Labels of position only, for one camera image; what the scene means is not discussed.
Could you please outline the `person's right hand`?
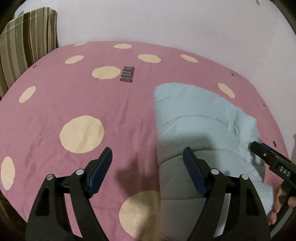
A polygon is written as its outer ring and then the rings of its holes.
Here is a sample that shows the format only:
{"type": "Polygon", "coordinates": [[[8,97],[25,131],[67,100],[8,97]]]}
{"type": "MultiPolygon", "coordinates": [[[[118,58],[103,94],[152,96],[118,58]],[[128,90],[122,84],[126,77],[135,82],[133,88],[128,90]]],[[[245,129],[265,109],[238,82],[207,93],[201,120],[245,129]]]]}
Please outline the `person's right hand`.
{"type": "Polygon", "coordinates": [[[280,195],[282,193],[281,185],[278,185],[273,190],[273,205],[271,211],[267,215],[267,220],[269,225],[275,224],[277,220],[277,214],[280,211],[280,208],[282,207],[280,203],[280,195]]]}

